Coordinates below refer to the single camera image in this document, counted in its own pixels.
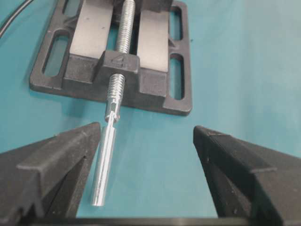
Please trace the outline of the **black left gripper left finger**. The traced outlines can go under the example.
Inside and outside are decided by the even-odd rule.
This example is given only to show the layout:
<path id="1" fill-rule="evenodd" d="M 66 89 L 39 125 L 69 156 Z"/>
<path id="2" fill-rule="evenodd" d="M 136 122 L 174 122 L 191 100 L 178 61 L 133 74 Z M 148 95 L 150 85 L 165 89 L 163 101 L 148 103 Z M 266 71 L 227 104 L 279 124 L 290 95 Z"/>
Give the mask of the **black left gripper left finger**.
<path id="1" fill-rule="evenodd" d="M 76 217 L 100 135 L 93 122 L 1 153 L 1 225 Z"/>

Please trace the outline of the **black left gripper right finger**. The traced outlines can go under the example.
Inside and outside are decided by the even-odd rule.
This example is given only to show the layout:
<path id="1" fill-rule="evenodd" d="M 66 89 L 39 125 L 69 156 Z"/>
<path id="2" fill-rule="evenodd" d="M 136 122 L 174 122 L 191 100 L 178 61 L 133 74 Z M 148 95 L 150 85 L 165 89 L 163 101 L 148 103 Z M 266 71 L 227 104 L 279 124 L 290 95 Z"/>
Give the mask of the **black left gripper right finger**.
<path id="1" fill-rule="evenodd" d="M 219 217 L 300 225 L 299 157 L 202 126 L 195 126 L 193 144 Z"/>

